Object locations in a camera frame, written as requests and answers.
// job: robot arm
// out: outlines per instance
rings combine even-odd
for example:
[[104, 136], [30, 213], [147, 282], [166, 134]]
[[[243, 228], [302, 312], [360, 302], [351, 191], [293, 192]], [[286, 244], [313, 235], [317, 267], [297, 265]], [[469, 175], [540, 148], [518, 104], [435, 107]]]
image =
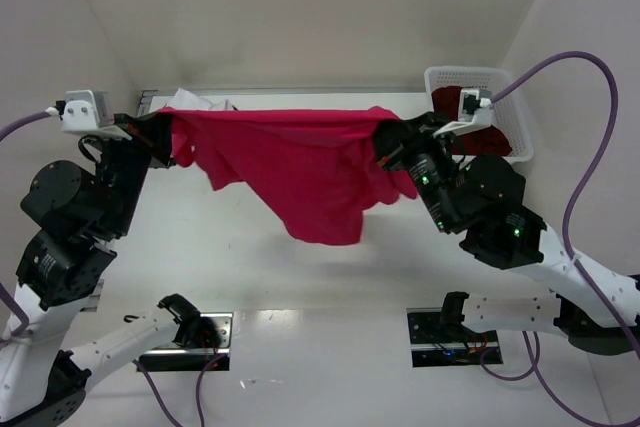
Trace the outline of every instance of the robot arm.
[[[69, 92], [59, 108], [64, 131], [88, 134], [79, 147], [95, 172], [53, 162], [36, 175], [20, 204], [41, 230], [17, 270], [14, 299], [29, 325], [20, 332], [12, 315], [0, 341], [0, 426], [59, 425], [96, 384], [146, 351], [172, 341], [192, 346], [200, 333], [215, 333], [210, 319], [173, 295], [100, 340], [60, 350], [116, 257], [108, 245], [128, 233], [147, 169], [169, 165], [170, 119], [109, 116], [101, 96], [89, 91]], [[99, 158], [88, 154], [87, 142]]]
[[[575, 347], [601, 355], [631, 350], [617, 321], [576, 269], [555, 231], [522, 205], [525, 179], [503, 158], [483, 154], [462, 167], [452, 157], [452, 134], [486, 126], [488, 93], [463, 89], [460, 112], [467, 120], [448, 123], [427, 113], [408, 121], [385, 121], [374, 133], [379, 165], [406, 170], [441, 232], [466, 232], [460, 247], [479, 261], [548, 287], [554, 295], [526, 300], [489, 300], [467, 293], [447, 295], [441, 321], [451, 332], [463, 325], [543, 331], [568, 337]], [[582, 254], [582, 265], [640, 337], [640, 291], [636, 279]]]

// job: white enclosure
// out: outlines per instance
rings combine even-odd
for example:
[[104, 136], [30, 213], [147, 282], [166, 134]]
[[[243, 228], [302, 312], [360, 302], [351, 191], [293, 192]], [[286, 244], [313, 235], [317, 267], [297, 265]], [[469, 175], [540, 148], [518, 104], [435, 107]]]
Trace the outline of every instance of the white enclosure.
[[[484, 65], [517, 76], [560, 51], [593, 52], [616, 75], [620, 113], [577, 206], [573, 239], [612, 270], [640, 273], [640, 0], [0, 0], [0, 8], [0, 125], [81, 88], [109, 91], [113, 109], [129, 113], [146, 89], [270, 88], [277, 90], [233, 99], [263, 109], [381, 105], [409, 117], [427, 108], [427, 67]], [[286, 93], [293, 88], [321, 90]], [[559, 228], [604, 129], [606, 83], [585, 62], [564, 61], [522, 93], [535, 148], [521, 167], [527, 205]], [[165, 101], [155, 96], [152, 107]], [[19, 201], [38, 169], [58, 158], [79, 162], [75, 139], [55, 121], [0, 145], [3, 283], [15, 282], [36, 232]], [[65, 346], [179, 292], [202, 310], [236, 312], [231, 370], [204, 381], [207, 425], [581, 425], [534, 380], [510, 385], [475, 367], [411, 368], [405, 309], [437, 307], [453, 290], [545, 291], [476, 262], [459, 240], [439, 235], [420, 201], [402, 199], [367, 212], [358, 245], [303, 244], [246, 185], [214, 194], [196, 167], [151, 171], [130, 235], [115, 246], [98, 312], [79, 316]], [[525, 370], [521, 337], [499, 336], [500, 370]], [[640, 414], [637, 359], [542, 340], [541, 368], [572, 407], [600, 422]], [[196, 375], [155, 377], [175, 416], [198, 425]], [[169, 423], [130, 366], [65, 425]]]

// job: dark red cloth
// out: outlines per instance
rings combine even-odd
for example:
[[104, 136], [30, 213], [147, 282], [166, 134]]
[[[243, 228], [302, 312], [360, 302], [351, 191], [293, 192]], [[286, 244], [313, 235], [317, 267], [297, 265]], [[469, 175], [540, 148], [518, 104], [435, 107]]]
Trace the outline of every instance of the dark red cloth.
[[360, 241], [362, 212], [417, 192], [406, 172], [376, 163], [371, 135], [397, 117], [357, 110], [180, 111], [171, 114], [173, 155], [193, 162], [214, 190], [246, 182], [306, 242]]
[[[458, 120], [458, 103], [462, 87], [449, 86], [440, 87], [431, 93], [433, 100], [433, 110], [436, 113], [446, 115], [450, 120]], [[500, 129], [495, 126], [471, 132], [460, 136], [467, 155], [478, 155], [482, 153], [497, 154], [507, 156], [512, 149], [509, 140]], [[453, 144], [453, 153], [461, 155], [460, 148]]]

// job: white cloth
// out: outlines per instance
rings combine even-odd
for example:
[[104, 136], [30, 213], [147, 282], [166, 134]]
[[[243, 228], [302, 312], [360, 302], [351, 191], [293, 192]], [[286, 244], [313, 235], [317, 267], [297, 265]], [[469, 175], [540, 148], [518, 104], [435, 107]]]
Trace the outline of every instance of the white cloth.
[[213, 104], [207, 99], [184, 89], [178, 89], [176, 94], [167, 102], [167, 107], [176, 110], [234, 110], [233, 105], [228, 100]]

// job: plastic basket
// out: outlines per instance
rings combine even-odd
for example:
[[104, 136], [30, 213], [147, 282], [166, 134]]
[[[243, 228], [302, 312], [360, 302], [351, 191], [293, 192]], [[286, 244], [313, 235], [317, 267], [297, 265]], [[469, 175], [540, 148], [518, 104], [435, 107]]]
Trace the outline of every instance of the plastic basket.
[[[488, 67], [429, 67], [424, 73], [424, 82], [429, 94], [429, 105], [433, 110], [431, 93], [440, 87], [481, 87], [497, 94], [508, 87], [513, 78], [506, 70]], [[511, 145], [512, 152], [505, 157], [510, 164], [526, 162], [533, 157], [533, 144], [524, 117], [524, 106], [524, 98], [516, 90], [498, 102], [493, 110], [493, 125], [502, 131]], [[467, 160], [472, 159], [473, 156], [467, 156]]]

